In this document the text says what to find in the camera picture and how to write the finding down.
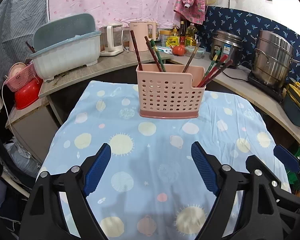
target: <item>metal bolt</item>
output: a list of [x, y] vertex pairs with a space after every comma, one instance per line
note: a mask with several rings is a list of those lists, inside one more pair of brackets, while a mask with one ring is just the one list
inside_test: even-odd
[[45, 177], [47, 177], [47, 175], [48, 175], [48, 173], [46, 171], [43, 171], [40, 173], [41, 178], [45, 178]]
[[262, 175], [262, 171], [261, 170], [255, 170], [254, 174], [256, 174], [257, 176], [261, 176]]
[[223, 165], [223, 166], [222, 166], [222, 169], [223, 169], [224, 171], [229, 171], [229, 170], [231, 170], [231, 167], [230, 167], [229, 165]]
[[73, 173], [76, 173], [76, 172], [78, 172], [80, 170], [80, 167], [79, 166], [73, 166], [72, 168], [71, 168], [71, 171], [73, 172]]

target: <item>pink plastic basket with holes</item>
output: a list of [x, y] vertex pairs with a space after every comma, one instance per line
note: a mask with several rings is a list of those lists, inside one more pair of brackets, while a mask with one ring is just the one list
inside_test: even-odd
[[31, 80], [33, 80], [35, 75], [36, 72], [34, 69], [34, 64], [33, 62], [31, 62], [28, 66], [26, 66], [23, 70], [18, 72], [15, 76], [9, 78], [6, 81], [6, 84], [12, 92], [16, 92], [22, 87], [24, 87], [26, 84], [28, 84]]
[[150, 118], [196, 118], [204, 88], [196, 88], [204, 75], [204, 68], [165, 64], [167, 72], [159, 72], [156, 64], [137, 67], [140, 115]]

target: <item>blue gripper pad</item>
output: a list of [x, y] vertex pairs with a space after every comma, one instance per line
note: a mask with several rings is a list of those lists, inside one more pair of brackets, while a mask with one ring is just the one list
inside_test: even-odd
[[273, 149], [273, 154], [276, 156], [291, 172], [299, 172], [299, 161], [282, 145], [276, 145]]
[[197, 166], [204, 184], [206, 185], [206, 188], [217, 196], [219, 192], [217, 175], [205, 157], [204, 153], [196, 143], [193, 143], [191, 146], [191, 156], [195, 165]]
[[103, 172], [110, 161], [110, 157], [111, 148], [108, 144], [105, 144], [105, 147], [101, 149], [99, 156], [86, 174], [85, 185], [82, 190], [86, 197], [96, 190]]

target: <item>wooden countertop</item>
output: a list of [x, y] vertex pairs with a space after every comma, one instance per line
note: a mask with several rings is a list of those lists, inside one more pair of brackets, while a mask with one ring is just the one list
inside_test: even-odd
[[[149, 51], [140, 52], [141, 63], [153, 62], [153, 57]], [[172, 58], [172, 55], [160, 52], [162, 60]], [[40, 89], [39, 98], [50, 95], [58, 90], [79, 83], [81, 81], [99, 76], [111, 71], [137, 66], [138, 61], [134, 52], [125, 50], [114, 57], [99, 57], [98, 63], [92, 66], [75, 68], [66, 73], [60, 74], [51, 82], [44, 82]]]
[[[175, 64], [186, 64], [188, 59], [189, 57], [186, 56], [173, 56], [173, 58], [169, 59], [169, 61]], [[191, 65], [202, 66], [207, 69], [210, 63], [211, 60], [209, 59], [209, 53], [205, 53], [204, 58], [194, 58], [191, 62]], [[243, 66], [239, 66], [238, 69], [226, 69], [224, 72], [231, 77], [247, 80], [250, 70]], [[252, 86], [250, 83], [228, 78], [223, 73], [218, 75], [214, 81], [242, 96], [260, 108], [270, 117], [272, 117], [277, 123], [279, 123], [285, 130], [287, 130], [298, 141], [298, 143], [300, 143], [300, 127], [295, 126], [290, 121], [285, 111], [274, 99], [256, 87]]]

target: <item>pink curtain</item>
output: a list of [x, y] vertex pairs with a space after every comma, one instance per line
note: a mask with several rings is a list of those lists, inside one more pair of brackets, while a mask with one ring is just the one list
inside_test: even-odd
[[155, 21], [160, 28], [179, 25], [180, 16], [173, 11], [176, 0], [47, 0], [48, 20], [79, 13], [94, 16], [96, 26], [130, 21]]

